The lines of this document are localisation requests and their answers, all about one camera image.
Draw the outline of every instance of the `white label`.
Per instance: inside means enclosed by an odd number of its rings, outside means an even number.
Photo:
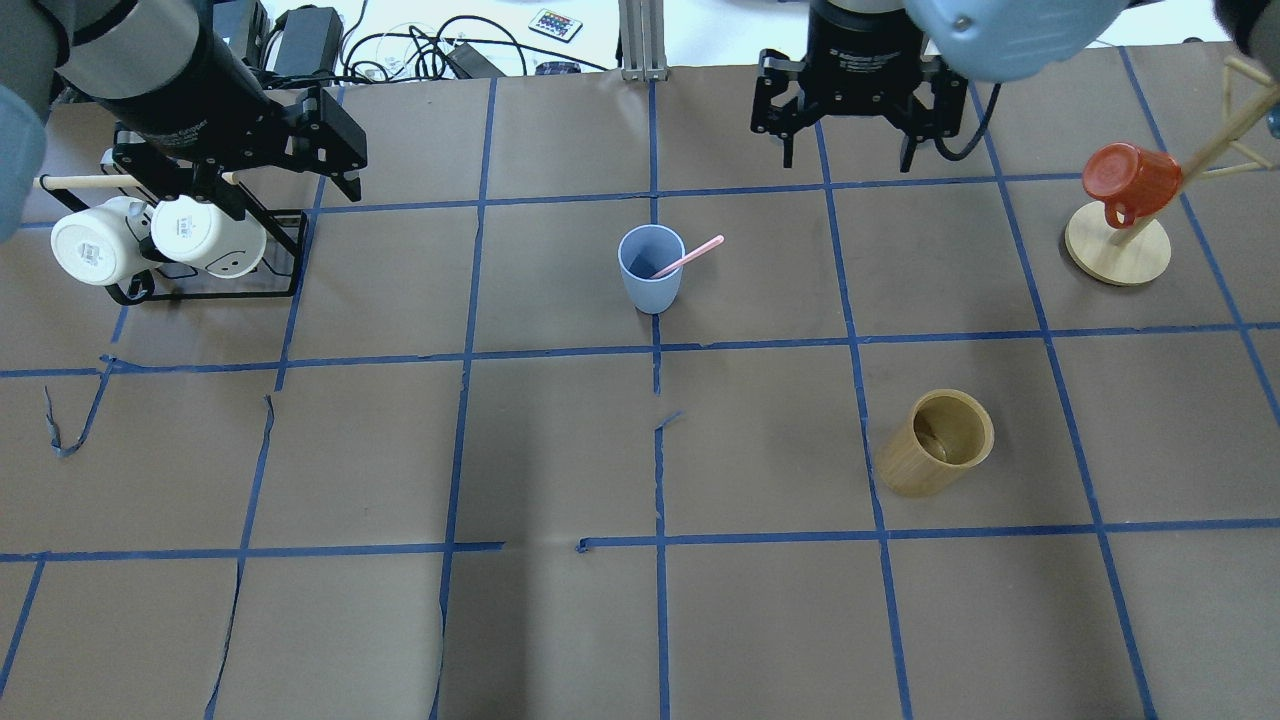
[[[76,252],[79,254],[81,261],[91,268],[96,268],[99,260],[102,259],[102,249],[92,242],[82,242],[77,245]]]

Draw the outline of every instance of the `round wooden base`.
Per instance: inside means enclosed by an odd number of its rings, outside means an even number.
[[[1111,284],[1149,283],[1169,266],[1169,234],[1152,220],[1123,246],[1111,242],[1120,231],[1107,224],[1102,202],[1089,202],[1066,224],[1066,251],[1082,270]]]

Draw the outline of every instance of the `metal post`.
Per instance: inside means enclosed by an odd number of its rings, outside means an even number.
[[[618,32],[623,79],[667,79],[662,0],[618,0]]]

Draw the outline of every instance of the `orange mug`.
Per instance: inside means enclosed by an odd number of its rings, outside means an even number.
[[[1107,224],[1117,229],[1158,213],[1181,182],[1183,169],[1171,155],[1130,142],[1106,145],[1084,164],[1084,192],[1102,201]]]

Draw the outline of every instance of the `pink straw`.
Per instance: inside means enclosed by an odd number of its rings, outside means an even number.
[[[724,236],[722,236],[722,234],[718,234],[718,236],[708,240],[707,242],[701,243],[701,246],[699,246],[698,250],[694,250],[692,252],[685,255],[680,260],[676,260],[675,263],[672,263],[672,264],[667,265],[666,268],[658,270],[649,279],[655,281],[655,279],[658,279],[658,278],[660,278],[663,275],[675,273],[677,269],[682,268],[685,265],[685,263],[689,263],[691,260],[696,260],[698,258],[701,258],[703,255],[705,255],[707,252],[709,252],[710,250],[713,250],[717,245],[719,245],[722,242],[724,242]]]

